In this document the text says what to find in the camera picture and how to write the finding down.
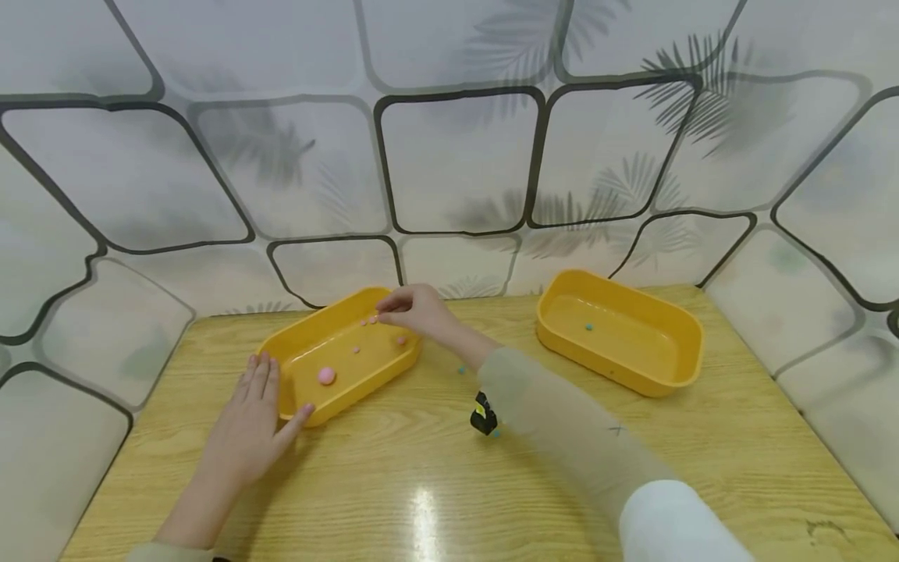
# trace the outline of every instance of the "white sleeve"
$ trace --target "white sleeve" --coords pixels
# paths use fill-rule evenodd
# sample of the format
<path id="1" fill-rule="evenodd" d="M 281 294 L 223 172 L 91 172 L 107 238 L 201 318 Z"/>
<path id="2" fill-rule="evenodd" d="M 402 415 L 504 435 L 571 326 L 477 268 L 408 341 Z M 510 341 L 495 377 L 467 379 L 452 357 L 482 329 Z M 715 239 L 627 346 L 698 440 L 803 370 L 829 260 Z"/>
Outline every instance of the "white sleeve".
<path id="1" fill-rule="evenodd" d="M 677 480 L 644 484 L 619 520 L 625 562 L 754 560 L 693 488 Z"/>

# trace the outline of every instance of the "table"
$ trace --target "table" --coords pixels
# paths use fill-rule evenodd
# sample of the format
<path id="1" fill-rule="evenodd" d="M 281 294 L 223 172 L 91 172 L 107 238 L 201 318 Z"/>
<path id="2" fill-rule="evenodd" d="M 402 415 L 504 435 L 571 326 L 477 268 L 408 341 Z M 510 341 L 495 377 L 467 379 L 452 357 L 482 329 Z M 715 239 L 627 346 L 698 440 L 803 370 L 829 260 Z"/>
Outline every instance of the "table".
<path id="1" fill-rule="evenodd" d="M 667 461 L 760 560 L 899 560 L 899 542 L 709 298 L 647 289 L 706 328 L 699 380 L 640 397 L 543 348 L 537 297 L 453 301 L 465 322 L 596 397 Z M 64 560 L 122 560 L 188 482 L 246 356 L 306 313 L 195 323 L 165 369 Z M 308 430 L 240 501 L 219 553 L 237 560 L 617 560 L 513 435 L 468 425 L 476 378 L 425 344 L 418 364 Z"/>

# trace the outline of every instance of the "beige sleeve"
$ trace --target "beige sleeve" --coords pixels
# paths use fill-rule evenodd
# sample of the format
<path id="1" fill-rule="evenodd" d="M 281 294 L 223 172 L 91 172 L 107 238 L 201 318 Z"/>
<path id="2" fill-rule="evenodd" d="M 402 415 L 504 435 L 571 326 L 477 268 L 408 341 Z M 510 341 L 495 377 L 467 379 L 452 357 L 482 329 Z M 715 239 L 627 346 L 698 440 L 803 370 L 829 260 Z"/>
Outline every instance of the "beige sleeve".
<path id="1" fill-rule="evenodd" d="M 127 562 L 212 562 L 212 550 L 183 549 L 158 542 L 148 542 L 131 550 Z"/>
<path id="2" fill-rule="evenodd" d="M 478 377 L 500 422 L 561 472 L 588 515 L 605 515 L 616 532 L 639 487 L 677 479 L 596 400 L 524 353 L 497 349 Z"/>

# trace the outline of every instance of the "human hand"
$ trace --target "human hand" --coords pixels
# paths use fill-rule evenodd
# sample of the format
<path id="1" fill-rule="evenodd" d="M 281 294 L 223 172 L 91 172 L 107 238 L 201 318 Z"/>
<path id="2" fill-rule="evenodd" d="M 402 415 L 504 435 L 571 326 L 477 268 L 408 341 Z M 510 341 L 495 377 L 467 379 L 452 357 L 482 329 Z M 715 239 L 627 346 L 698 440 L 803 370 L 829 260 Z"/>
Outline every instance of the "human hand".
<path id="1" fill-rule="evenodd" d="M 409 328 L 437 342 L 445 341 L 460 327 L 458 319 L 431 285 L 400 287 L 384 297 L 375 308 L 380 322 Z"/>
<path id="2" fill-rule="evenodd" d="M 297 439 L 315 407 L 303 405 L 280 431 L 278 362 L 251 355 L 234 395 L 219 415 L 203 450 L 197 474 L 239 492 L 261 478 Z"/>

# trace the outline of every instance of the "left hand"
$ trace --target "left hand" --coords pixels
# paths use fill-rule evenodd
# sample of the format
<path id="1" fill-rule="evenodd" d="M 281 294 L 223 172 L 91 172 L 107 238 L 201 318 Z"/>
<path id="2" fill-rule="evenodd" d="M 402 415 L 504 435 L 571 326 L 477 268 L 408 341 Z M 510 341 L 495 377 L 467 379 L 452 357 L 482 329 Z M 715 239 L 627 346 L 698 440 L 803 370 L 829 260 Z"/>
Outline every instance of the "left hand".
<path id="1" fill-rule="evenodd" d="M 239 491 L 259 480 L 284 454 L 316 408 L 303 405 L 277 431 L 279 386 L 278 362 L 267 352 L 251 355 L 234 395 L 209 432 L 198 475 Z"/>

